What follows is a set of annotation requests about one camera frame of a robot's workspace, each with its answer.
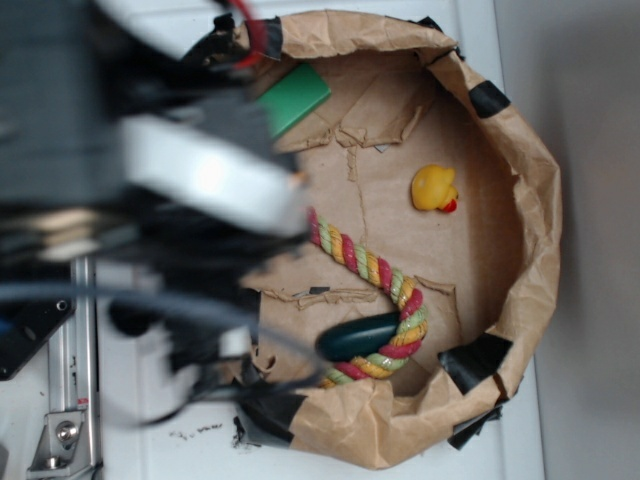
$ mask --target wire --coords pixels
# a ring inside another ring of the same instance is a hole
[[[251,9],[243,0],[229,0],[229,3],[240,10],[240,13],[244,17],[251,42],[249,55],[237,62],[234,65],[234,68],[247,68],[255,65],[260,60],[262,54],[267,50],[267,30],[264,22],[255,20]]]
[[[316,386],[324,373],[324,363],[312,349],[288,335],[260,326],[249,313],[219,300],[175,292],[151,294],[106,287],[73,285],[64,282],[0,283],[0,303],[23,300],[51,300],[66,297],[110,297],[131,307],[182,318],[193,325],[204,328],[213,326],[222,328],[246,327],[251,334],[261,334],[268,337],[290,351],[307,357],[311,362],[313,371],[305,378],[280,383],[265,382],[248,388],[223,386],[208,395],[189,398],[175,412],[151,421],[154,424],[175,417],[193,401],[241,401],[249,398],[278,395],[298,388]]]

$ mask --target black cable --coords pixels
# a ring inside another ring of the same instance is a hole
[[[241,401],[248,398],[277,395],[298,388],[316,386],[324,373],[322,360],[311,348],[288,335],[260,326],[249,313],[219,300],[175,292],[153,294],[106,287],[73,285],[63,282],[0,283],[0,303],[67,297],[110,297],[130,307],[182,318],[186,322],[205,328],[212,326],[222,328],[246,327],[252,335],[263,335],[271,338],[280,345],[307,357],[311,361],[313,372],[305,378],[280,383],[258,384],[249,388],[223,386],[207,395],[189,398],[173,414],[165,415],[165,417],[168,417],[167,419],[175,417],[193,401]],[[162,422],[163,418],[152,422]]]

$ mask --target green block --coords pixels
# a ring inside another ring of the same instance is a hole
[[[267,90],[258,102],[269,116],[271,135],[277,138],[309,115],[331,95],[316,71],[303,63]]]

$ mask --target rope toy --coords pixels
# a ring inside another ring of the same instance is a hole
[[[354,244],[348,235],[327,223],[309,209],[311,242],[322,248],[333,259],[357,273],[369,283],[382,288],[400,309],[400,323],[389,344],[377,353],[354,357],[350,362],[338,362],[329,368],[320,383],[322,388],[332,388],[365,378],[384,379],[404,367],[409,357],[418,351],[427,334],[427,308],[416,281],[392,268],[383,258],[376,257],[364,246]]]

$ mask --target screw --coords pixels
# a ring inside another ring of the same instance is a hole
[[[61,442],[69,442],[78,436],[78,427],[73,422],[62,422],[56,428],[56,436]]]
[[[57,470],[62,466],[62,462],[60,462],[60,457],[53,456],[45,459],[44,468],[47,470]]]

